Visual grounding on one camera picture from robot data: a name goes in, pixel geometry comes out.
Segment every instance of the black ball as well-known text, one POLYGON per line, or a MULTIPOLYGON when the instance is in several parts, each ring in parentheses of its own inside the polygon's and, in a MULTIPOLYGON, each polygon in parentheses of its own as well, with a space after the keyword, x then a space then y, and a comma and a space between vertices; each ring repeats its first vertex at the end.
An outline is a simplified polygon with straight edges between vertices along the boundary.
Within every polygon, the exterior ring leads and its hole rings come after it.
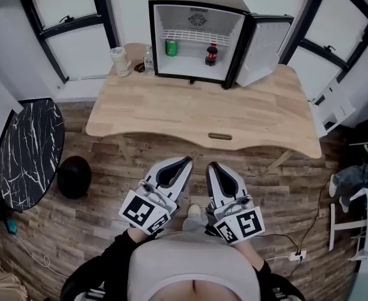
POLYGON ((66 198, 81 198, 88 191, 92 172, 86 160, 79 156, 67 158, 57 169, 57 186, 66 198))

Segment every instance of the plastic water bottle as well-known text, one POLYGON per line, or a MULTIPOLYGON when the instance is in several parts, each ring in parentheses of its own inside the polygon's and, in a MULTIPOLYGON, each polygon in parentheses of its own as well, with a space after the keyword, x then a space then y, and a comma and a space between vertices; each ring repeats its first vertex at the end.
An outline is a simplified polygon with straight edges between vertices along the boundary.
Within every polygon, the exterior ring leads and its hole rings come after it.
POLYGON ((154 64, 153 64, 153 51, 152 46, 147 47, 146 54, 144 56, 145 72, 154 75, 154 64))

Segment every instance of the fridge door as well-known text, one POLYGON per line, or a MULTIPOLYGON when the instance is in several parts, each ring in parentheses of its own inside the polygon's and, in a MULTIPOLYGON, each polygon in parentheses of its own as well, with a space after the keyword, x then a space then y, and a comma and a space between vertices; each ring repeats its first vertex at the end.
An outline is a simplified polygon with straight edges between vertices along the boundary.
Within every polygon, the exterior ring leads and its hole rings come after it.
POLYGON ((255 17, 255 29, 239 69, 237 83, 245 87, 273 72, 279 60, 278 50, 292 20, 290 16, 255 17))

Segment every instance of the mini fridge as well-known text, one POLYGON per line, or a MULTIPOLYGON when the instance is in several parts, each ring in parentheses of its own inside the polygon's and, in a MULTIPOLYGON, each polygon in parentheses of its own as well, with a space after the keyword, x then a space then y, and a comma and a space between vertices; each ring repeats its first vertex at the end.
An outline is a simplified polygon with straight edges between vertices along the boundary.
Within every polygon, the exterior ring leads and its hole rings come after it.
POLYGON ((149 0, 149 17, 156 75, 224 89, 271 73, 293 21, 251 13, 243 0, 149 0), (217 54, 208 65, 212 44, 217 54))

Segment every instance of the fridge shelf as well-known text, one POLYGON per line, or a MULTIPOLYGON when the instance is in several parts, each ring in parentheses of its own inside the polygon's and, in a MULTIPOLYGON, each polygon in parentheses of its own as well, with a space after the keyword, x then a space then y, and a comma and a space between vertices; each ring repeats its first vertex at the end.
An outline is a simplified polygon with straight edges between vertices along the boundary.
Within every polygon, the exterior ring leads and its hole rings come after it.
POLYGON ((222 34, 207 33, 197 30, 163 30, 161 38, 172 40, 191 40, 204 43, 216 43, 217 46, 228 46, 229 36, 222 34))

